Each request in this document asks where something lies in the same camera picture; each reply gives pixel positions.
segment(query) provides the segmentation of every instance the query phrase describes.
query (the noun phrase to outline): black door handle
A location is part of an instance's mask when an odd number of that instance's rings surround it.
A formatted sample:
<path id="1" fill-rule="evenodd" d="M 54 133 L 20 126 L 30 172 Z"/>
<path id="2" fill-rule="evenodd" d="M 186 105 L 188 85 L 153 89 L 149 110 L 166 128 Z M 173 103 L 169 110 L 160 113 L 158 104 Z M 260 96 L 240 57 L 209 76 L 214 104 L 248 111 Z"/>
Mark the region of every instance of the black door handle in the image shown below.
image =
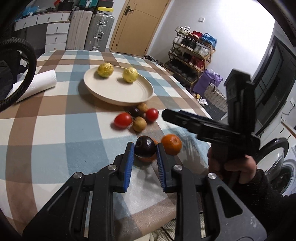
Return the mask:
<path id="1" fill-rule="evenodd" d="M 133 10 L 132 9 L 130 9 L 130 6 L 128 6 L 127 8 L 126 8 L 126 12 L 124 13 L 124 15 L 126 16 L 127 14 L 128 14 L 128 12 L 133 12 Z"/>

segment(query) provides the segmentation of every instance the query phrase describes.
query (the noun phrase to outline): paper towel roll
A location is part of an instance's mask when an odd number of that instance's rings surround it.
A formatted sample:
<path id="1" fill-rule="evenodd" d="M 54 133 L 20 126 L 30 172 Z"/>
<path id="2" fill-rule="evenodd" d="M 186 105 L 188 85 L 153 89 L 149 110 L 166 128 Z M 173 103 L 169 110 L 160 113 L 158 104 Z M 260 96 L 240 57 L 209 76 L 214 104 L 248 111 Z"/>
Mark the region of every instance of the paper towel roll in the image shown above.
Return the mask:
<path id="1" fill-rule="evenodd" d="M 22 84 L 23 80 L 13 84 L 12 93 L 15 92 Z M 46 71 L 40 74 L 36 74 L 26 92 L 17 100 L 17 102 L 37 94 L 43 90 L 56 86 L 57 76 L 54 70 Z"/>

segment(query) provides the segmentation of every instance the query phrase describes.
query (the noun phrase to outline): plaid tablecloth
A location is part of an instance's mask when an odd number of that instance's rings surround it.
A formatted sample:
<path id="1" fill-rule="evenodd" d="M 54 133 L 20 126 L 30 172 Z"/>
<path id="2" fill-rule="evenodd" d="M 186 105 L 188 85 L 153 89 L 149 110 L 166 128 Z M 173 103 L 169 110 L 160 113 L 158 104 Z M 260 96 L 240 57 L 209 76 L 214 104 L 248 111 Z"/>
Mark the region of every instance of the plaid tablecloth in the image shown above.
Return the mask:
<path id="1" fill-rule="evenodd" d="M 43 54 L 36 73 L 54 69 L 56 87 L 0 113 L 0 208 L 19 233 L 73 173 L 97 172 L 141 135 L 160 141 L 164 134 L 177 134 L 183 142 L 177 161 L 198 173 L 206 169 L 208 144 L 161 117 L 139 134 L 110 127 L 123 107 L 92 96 L 83 82 L 85 71 L 103 62 L 133 66 L 147 78 L 155 92 L 147 105 L 160 115 L 166 108 L 206 115 L 165 69 L 148 60 L 93 51 Z M 135 161 L 127 193 L 114 195 L 117 240 L 159 228 L 175 216 L 175 204 L 175 195 L 161 189 L 156 162 Z"/>

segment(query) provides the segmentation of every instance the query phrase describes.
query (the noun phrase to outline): round plate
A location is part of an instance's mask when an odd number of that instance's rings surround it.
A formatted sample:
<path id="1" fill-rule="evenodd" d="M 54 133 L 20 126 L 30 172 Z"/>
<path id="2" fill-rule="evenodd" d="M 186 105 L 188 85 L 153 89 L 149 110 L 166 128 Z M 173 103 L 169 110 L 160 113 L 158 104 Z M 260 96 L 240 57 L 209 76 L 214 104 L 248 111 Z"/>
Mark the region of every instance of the round plate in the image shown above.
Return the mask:
<path id="1" fill-rule="evenodd" d="M 98 75 L 98 67 L 85 72 L 84 83 L 94 96 L 120 106 L 132 106 L 152 98 L 153 87 L 142 75 L 139 74 L 137 80 L 130 84 L 122 78 L 125 68 L 118 66 L 113 66 L 113 68 L 114 71 L 108 78 Z"/>

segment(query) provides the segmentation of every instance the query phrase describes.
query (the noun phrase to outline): metal bolt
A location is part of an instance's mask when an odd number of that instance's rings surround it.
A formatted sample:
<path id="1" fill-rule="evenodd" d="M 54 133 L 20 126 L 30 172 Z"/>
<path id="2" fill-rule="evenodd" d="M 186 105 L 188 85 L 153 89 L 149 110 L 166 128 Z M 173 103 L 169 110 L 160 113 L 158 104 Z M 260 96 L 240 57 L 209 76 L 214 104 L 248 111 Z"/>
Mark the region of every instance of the metal bolt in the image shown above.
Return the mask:
<path id="1" fill-rule="evenodd" d="M 79 179 L 79 178 L 82 177 L 82 173 L 81 173 L 81 172 L 75 172 L 75 173 L 73 174 L 73 177 L 76 178 L 76 179 Z"/>
<path id="2" fill-rule="evenodd" d="M 176 171 L 181 171 L 181 170 L 183 169 L 183 167 L 180 166 L 180 165 L 175 165 L 175 166 L 174 166 L 174 169 L 175 169 Z"/>
<path id="3" fill-rule="evenodd" d="M 216 179 L 217 178 L 217 175 L 213 172 L 210 172 L 208 175 L 207 175 L 210 179 Z"/>
<path id="4" fill-rule="evenodd" d="M 115 166 L 114 164 L 111 164 L 111 165 L 108 166 L 108 169 L 110 171 L 114 171 L 114 170 L 116 170 L 116 168 L 117 168 L 117 166 Z"/>

